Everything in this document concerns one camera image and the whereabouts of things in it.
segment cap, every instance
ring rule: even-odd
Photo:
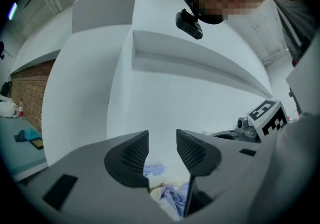
[[[202,22],[205,22],[207,24],[211,25],[217,25],[220,24],[223,20],[224,17],[223,15],[208,15],[205,13],[204,9],[200,9],[198,4],[194,4],[194,0],[184,0],[185,3],[189,6],[191,9],[192,13],[196,18],[201,20]]]

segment robotic device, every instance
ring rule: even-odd
[[[238,137],[177,130],[177,151],[191,174],[183,221],[266,222],[293,200],[312,164],[304,158],[310,149],[286,137],[305,124],[289,129],[285,116],[281,102],[266,100],[239,118]],[[243,139],[246,127],[261,143],[244,141],[252,138]],[[149,196],[142,175],[148,137],[143,131],[78,148],[32,180],[25,195],[52,222],[172,222]]]

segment camera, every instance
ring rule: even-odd
[[[175,24],[179,29],[191,35],[196,40],[202,39],[202,29],[198,23],[198,19],[194,15],[189,14],[185,9],[183,9],[181,12],[176,14],[175,20]]]

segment red object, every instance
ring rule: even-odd
[[[23,115],[24,115],[24,113],[23,113],[23,108],[24,106],[23,106],[23,99],[21,98],[20,99],[20,103],[19,103],[19,110],[18,110],[18,115],[19,115],[19,117],[23,117]]]

